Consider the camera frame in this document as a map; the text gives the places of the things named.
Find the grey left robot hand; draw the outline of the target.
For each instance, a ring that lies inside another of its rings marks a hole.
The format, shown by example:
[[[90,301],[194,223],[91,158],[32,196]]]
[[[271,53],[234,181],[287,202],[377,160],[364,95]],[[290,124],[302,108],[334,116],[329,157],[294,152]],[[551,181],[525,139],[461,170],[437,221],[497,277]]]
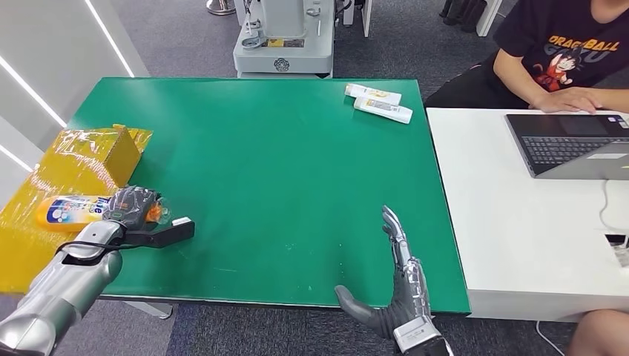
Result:
[[[161,193],[137,185],[119,189],[109,200],[103,220],[121,223],[130,231],[154,230],[161,218]]]

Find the person's right hand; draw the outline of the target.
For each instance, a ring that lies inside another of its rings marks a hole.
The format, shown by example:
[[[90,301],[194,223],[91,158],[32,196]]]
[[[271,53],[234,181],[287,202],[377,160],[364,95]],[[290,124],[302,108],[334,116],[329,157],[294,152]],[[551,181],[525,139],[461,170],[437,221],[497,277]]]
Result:
[[[545,113],[577,112],[595,113],[603,105],[590,88],[567,88],[554,92],[543,89],[528,95],[525,101],[531,109]]]

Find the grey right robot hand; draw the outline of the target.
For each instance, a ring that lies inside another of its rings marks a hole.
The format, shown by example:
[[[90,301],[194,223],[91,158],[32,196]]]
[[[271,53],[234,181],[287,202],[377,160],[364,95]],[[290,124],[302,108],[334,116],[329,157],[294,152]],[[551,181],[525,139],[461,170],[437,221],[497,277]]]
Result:
[[[427,283],[421,261],[412,255],[400,220],[387,205],[382,207],[383,231],[389,238],[394,263],[393,293],[388,306],[375,309],[356,300],[347,287],[335,286],[341,309],[383,338],[416,319],[430,320]]]

